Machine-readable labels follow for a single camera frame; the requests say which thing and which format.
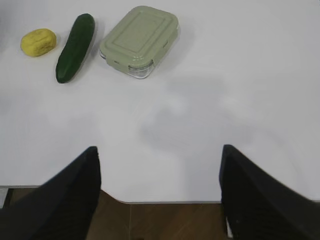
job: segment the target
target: green lid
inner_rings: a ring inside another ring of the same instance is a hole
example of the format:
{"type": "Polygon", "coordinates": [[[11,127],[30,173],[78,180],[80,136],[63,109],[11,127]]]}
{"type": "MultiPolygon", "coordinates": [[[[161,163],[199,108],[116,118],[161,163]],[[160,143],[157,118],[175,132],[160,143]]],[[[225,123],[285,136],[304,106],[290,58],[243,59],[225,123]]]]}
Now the green lid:
{"type": "Polygon", "coordinates": [[[132,9],[103,39],[100,53],[122,72],[156,65],[178,35],[175,15],[148,6],[132,9]]]}

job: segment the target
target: brown floor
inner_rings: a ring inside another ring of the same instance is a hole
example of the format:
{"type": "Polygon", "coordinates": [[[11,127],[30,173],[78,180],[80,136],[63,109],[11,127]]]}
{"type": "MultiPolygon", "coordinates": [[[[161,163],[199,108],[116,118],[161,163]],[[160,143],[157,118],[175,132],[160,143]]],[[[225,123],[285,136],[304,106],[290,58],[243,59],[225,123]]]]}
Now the brown floor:
{"type": "Polygon", "coordinates": [[[87,240],[225,240],[222,219],[220,204],[124,204],[101,191],[87,240]]]}

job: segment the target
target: container lid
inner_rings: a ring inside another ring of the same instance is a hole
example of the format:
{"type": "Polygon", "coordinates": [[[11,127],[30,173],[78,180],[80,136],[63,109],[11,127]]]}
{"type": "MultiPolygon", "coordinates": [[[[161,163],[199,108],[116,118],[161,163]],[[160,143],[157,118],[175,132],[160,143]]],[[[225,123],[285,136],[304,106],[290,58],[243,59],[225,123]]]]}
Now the container lid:
{"type": "Polygon", "coordinates": [[[143,68],[150,65],[177,27],[175,15],[137,6],[102,40],[100,52],[121,65],[143,68]]]}

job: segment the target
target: glass food container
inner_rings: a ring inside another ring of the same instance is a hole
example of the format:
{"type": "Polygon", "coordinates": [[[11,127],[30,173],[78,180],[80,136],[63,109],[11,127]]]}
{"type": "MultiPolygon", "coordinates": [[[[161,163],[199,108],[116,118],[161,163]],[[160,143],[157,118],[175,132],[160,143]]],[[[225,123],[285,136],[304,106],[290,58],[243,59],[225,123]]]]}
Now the glass food container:
{"type": "Polygon", "coordinates": [[[100,55],[113,68],[144,79],[177,39],[178,26],[169,12],[137,6],[102,40],[100,55]]]}

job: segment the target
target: potato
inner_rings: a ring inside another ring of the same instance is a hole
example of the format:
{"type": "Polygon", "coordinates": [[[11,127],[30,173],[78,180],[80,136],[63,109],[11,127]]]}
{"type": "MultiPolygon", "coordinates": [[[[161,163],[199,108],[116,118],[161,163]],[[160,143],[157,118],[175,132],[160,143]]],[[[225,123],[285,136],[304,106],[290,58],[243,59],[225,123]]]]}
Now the potato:
{"type": "Polygon", "coordinates": [[[29,32],[21,39],[22,51],[30,57],[46,54],[57,44],[56,35],[49,29],[42,28],[29,32]]]}

